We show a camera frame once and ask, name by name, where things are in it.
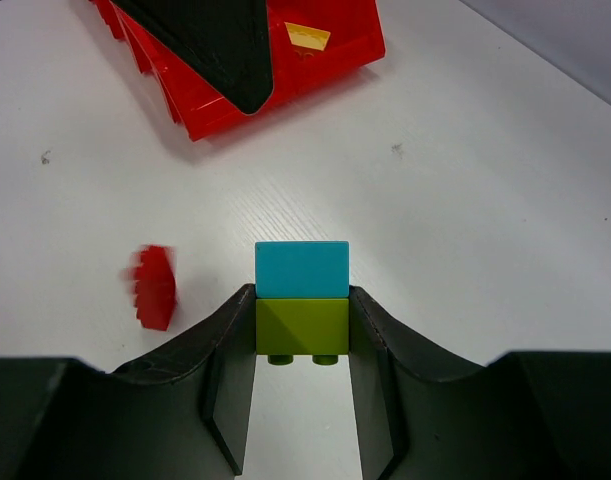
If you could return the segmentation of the green and blue lego stack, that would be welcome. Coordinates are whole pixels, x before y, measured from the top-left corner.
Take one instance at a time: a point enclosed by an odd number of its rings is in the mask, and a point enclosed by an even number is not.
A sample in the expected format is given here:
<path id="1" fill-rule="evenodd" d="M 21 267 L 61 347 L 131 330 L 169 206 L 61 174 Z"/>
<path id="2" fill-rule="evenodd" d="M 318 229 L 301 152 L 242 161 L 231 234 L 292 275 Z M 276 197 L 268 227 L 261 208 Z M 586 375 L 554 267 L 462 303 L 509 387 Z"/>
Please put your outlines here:
<path id="1" fill-rule="evenodd" d="M 337 364 L 349 353 L 349 243 L 259 241 L 254 253 L 256 353 Z"/>

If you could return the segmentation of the yellow long lego plate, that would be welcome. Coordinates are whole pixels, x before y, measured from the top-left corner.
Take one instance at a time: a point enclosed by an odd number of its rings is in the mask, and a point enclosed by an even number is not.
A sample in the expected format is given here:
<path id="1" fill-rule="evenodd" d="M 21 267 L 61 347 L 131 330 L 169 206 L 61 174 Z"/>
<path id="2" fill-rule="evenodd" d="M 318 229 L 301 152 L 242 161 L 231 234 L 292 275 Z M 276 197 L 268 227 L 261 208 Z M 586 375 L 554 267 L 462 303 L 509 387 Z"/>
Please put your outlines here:
<path id="1" fill-rule="evenodd" d="M 301 24 L 285 22 L 285 27 L 293 46 L 313 51 L 324 51 L 331 33 Z"/>

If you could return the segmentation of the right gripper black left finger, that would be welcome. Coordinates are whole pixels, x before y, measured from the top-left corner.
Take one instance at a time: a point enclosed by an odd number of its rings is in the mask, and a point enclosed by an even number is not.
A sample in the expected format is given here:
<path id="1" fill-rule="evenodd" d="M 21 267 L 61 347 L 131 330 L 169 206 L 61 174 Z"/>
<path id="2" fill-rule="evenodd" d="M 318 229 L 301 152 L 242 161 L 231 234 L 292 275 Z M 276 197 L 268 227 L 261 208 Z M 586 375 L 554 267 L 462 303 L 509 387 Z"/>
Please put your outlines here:
<path id="1" fill-rule="evenodd" d="M 112 372 L 0 357 L 0 479 L 231 479 L 256 366 L 255 289 Z"/>

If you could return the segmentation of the red lego brick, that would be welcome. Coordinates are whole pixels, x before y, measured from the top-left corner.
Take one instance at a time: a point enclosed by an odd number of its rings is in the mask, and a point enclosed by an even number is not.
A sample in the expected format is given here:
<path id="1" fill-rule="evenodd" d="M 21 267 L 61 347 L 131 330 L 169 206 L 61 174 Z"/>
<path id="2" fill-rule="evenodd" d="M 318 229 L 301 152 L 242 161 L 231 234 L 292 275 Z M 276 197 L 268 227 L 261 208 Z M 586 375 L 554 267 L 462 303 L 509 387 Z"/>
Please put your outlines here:
<path id="1" fill-rule="evenodd" d="M 120 279 L 141 326 L 166 332 L 178 305 L 174 250 L 164 245 L 141 245 L 121 271 Z"/>

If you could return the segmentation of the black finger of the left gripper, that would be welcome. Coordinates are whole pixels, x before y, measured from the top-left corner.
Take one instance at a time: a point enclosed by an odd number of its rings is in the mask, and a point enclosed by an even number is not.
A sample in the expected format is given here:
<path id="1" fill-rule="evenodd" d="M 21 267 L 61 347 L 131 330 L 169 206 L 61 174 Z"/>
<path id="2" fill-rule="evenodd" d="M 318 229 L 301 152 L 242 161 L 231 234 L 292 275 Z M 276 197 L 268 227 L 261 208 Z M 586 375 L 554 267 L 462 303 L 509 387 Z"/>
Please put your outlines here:
<path id="1" fill-rule="evenodd" d="M 274 90 L 267 4 L 254 0 L 114 3 L 239 111 L 258 112 Z"/>

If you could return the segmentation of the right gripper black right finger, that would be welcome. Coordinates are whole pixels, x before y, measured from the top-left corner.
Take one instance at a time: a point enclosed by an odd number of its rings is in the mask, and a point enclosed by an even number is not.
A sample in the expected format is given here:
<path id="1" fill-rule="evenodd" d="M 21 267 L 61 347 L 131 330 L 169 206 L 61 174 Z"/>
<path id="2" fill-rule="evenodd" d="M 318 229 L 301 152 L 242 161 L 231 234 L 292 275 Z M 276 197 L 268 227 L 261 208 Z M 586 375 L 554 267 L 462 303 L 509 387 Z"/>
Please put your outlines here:
<path id="1" fill-rule="evenodd" d="M 367 479 L 611 479 L 611 352 L 462 358 L 349 296 L 349 365 Z"/>

